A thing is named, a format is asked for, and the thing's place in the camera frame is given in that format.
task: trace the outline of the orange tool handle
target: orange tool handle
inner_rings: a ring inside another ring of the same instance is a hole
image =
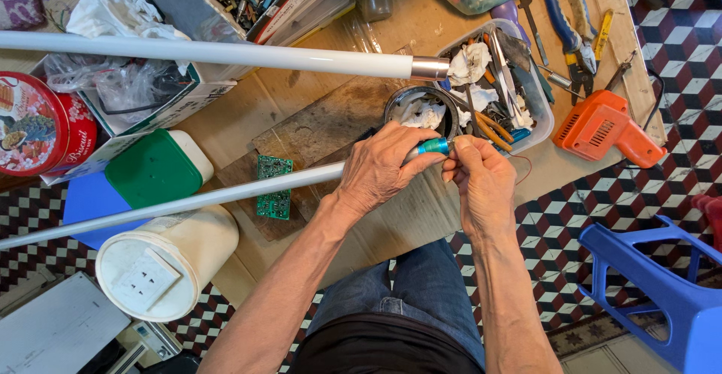
[[[506,129],[502,128],[499,123],[496,123],[494,120],[492,120],[489,116],[486,116],[484,113],[476,112],[476,120],[479,121],[479,123],[486,123],[489,125],[489,127],[492,128],[493,131],[497,132],[499,136],[501,136],[504,140],[508,141],[509,143],[514,142],[514,138],[509,134]]]
[[[512,148],[509,143],[503,141],[498,134],[494,133],[494,131],[489,127],[489,125],[486,124],[486,122],[478,122],[478,124],[479,129],[481,129],[491,141],[495,142],[496,145],[499,146],[502,150],[511,152]]]
[[[486,78],[492,85],[496,82],[496,79],[492,75],[492,71],[489,71],[489,69],[487,69],[487,72],[484,73],[484,78]]]
[[[654,166],[667,152],[666,148],[657,146],[632,119],[614,145],[631,162],[642,168]]]

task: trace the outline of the blue handled pliers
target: blue handled pliers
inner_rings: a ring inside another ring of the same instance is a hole
[[[559,38],[562,39],[564,52],[573,53],[577,56],[577,63],[582,71],[592,75],[596,74],[596,59],[591,42],[596,37],[597,30],[589,20],[589,9],[587,9],[586,1],[569,0],[576,28],[572,28],[567,20],[561,6],[559,6],[559,0],[545,0],[545,3],[552,25]]]

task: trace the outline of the circuit board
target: circuit board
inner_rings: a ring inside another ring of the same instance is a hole
[[[258,179],[280,176],[293,170],[293,160],[258,156]],[[291,207],[291,190],[274,192],[256,197],[256,214],[288,220]]]

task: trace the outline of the patterned tile floor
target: patterned tile floor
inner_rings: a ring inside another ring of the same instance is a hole
[[[547,331],[601,310],[577,288],[590,278],[591,256],[576,240],[590,223],[618,231],[647,229],[655,227],[652,216],[658,213],[703,240],[711,239],[706,218],[691,208],[690,199],[694,194],[722,194],[722,0],[663,0],[666,7],[657,11],[649,11],[639,0],[628,1],[645,63],[666,83],[660,111],[669,153],[658,169],[609,167],[516,208],[519,246]],[[36,186],[0,194],[0,238],[61,222],[65,187]],[[461,232],[446,240],[483,335],[469,242]],[[675,272],[689,262],[689,246],[684,243],[653,243],[642,251]],[[95,250],[67,238],[0,251],[0,294],[42,265],[56,274],[82,270],[94,276],[95,255]],[[624,277],[609,281],[610,302],[622,304],[642,296]],[[306,313],[281,372],[288,369],[322,297],[323,290]],[[167,325],[185,349],[203,356],[234,312],[209,285],[193,312]]]

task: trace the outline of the power outlet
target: power outlet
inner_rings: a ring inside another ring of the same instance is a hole
[[[146,248],[113,285],[113,295],[129,309],[145,312],[180,277],[158,253]]]

